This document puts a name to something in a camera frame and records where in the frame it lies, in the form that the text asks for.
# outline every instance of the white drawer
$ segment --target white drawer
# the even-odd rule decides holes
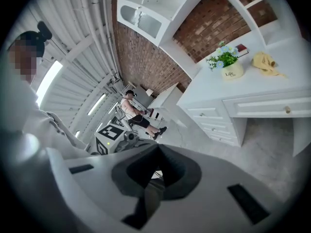
[[[234,127],[231,123],[200,123],[200,127],[207,133],[219,133],[221,135],[236,137]]]
[[[212,140],[227,143],[233,146],[239,146],[239,141],[236,137],[223,136],[223,135],[214,134],[214,133],[208,133],[207,135]]]
[[[224,104],[231,117],[311,117],[309,90],[229,99]]]
[[[185,108],[185,110],[198,122],[231,122],[222,101],[204,101],[194,106],[194,108]]]

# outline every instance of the ceiling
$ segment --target ceiling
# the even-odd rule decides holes
[[[88,142],[99,124],[111,118],[107,112],[121,98],[111,88],[123,89],[111,28],[111,0],[31,0],[5,47],[25,31],[38,32],[39,21],[45,22],[53,37],[46,42],[43,62],[31,87],[37,91],[55,60],[63,64],[40,108],[55,112],[71,132],[80,131],[79,138]],[[88,116],[103,93],[106,98]]]

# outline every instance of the desk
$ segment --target desk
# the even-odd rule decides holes
[[[148,109],[159,112],[166,121],[173,120],[178,125],[189,127],[193,123],[191,118],[176,105],[182,96],[182,92],[177,88],[177,85],[178,83],[161,92],[148,106]]]
[[[269,49],[277,70],[288,78],[262,75],[251,66],[254,54],[239,59],[245,74],[235,80],[224,81],[219,69],[203,67],[177,105],[211,139],[233,146],[242,145],[248,117],[291,117],[296,155],[310,143],[306,132],[311,122],[301,123],[311,117],[310,46],[304,39],[293,39]]]

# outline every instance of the gray floor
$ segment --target gray floor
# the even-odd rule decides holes
[[[156,141],[216,156],[239,166],[269,186],[283,201],[298,194],[311,163],[311,149],[293,157],[293,122],[286,118],[249,118],[242,147],[210,140],[194,124],[183,128],[173,121],[154,121],[155,127],[167,126]],[[148,138],[144,129],[134,129]]]

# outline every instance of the yellow cloth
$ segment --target yellow cloth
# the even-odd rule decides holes
[[[264,52],[258,52],[255,54],[252,65],[258,67],[263,75],[281,75],[283,77],[286,77],[284,74],[279,73],[275,69],[276,62],[274,61],[274,59],[272,59],[270,55]]]

